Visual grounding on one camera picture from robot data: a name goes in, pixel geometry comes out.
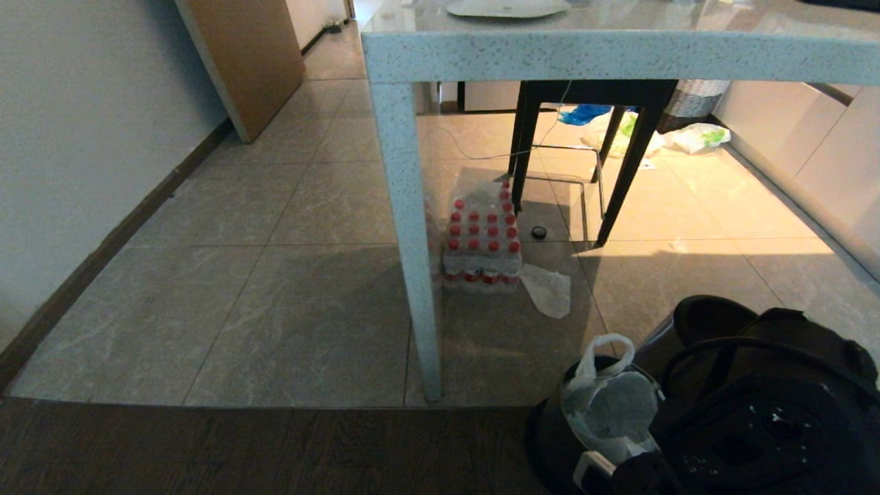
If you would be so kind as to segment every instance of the door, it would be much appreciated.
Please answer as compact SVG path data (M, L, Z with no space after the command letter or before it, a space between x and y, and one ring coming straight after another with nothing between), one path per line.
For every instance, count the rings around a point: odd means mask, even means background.
M302 84L285 0L175 0L238 136L251 143Z

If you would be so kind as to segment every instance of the trash bag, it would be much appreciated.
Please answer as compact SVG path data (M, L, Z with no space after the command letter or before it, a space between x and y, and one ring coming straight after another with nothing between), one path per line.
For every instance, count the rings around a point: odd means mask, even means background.
M633 135L633 130L635 129L635 121L638 118L639 115L636 112L626 111L626 113L623 114L623 119L620 120L620 126L617 128L617 134L614 135L614 141L612 143L611 151L609 151L608 156L619 159L623 158L623 156L627 153L627 148L629 148L629 139ZM600 115L591 120L590 123L583 126L581 142L593 148L601 148L602 142L605 141L605 133L608 130L608 123L610 121L611 112ZM648 149L645 151L645 156L649 157L651 154L654 153L654 151L662 148L664 144L665 141L663 137L655 132L654 135L651 137L650 143L648 144Z
M627 351L620 361L597 372L595 349L611 342L623 344ZM562 410L577 438L616 465L656 450L648 428L662 395L654 381L632 371L634 355L628 338L598 336L561 390Z
M706 148L716 148L730 141L730 131L714 124L695 123L664 134L667 147L677 146L693 155Z
M637 108L630 107L629 109L635 111ZM578 105L577 107L575 107L574 110L570 112L560 112L559 122L568 125L582 126L590 123L590 121L592 121L596 117L602 114L607 114L611 111L611 105L591 105L589 103L584 103L582 105Z

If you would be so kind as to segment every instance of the white speckled table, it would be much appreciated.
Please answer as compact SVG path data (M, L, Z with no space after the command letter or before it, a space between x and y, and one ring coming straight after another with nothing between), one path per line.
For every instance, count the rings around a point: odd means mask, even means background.
M386 0L363 31L425 396L443 392L439 243L426 221L412 83L757 79L880 85L880 14L796 0L569 0L541 19L471 19Z

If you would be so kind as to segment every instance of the chair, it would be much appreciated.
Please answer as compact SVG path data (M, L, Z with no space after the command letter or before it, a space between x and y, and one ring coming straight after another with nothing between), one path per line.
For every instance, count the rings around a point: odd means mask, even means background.
M638 107L639 118L635 122L629 148L624 156L623 165L617 182L614 184L607 209L604 205L604 197L600 198L602 225L599 227L598 238L594 246L597 248L604 246L620 213L620 207L627 197L629 187L633 183L635 173L639 169L639 164L648 149L654 130L672 98L677 83L678 81L675 79L585 80L570 81L570 84L569 81L523 81L520 83L517 118L513 125L510 165L508 167L508 174L513 177L512 201L516 212L521 211L523 187L529 167L529 158L532 155L532 148L535 147L533 144L535 127L538 125L538 114L542 103L592 103L614 106L608 132L605 135L602 150L597 153L596 169L590 180L591 182L599 182L600 194L602 191L602 165L611 150L612 138L617 132L626 108Z

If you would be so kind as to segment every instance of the wooden floor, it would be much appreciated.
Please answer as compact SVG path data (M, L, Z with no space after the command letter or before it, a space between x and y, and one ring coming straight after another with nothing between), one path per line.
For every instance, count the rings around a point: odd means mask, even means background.
M0 493L545 493L529 410L0 406Z

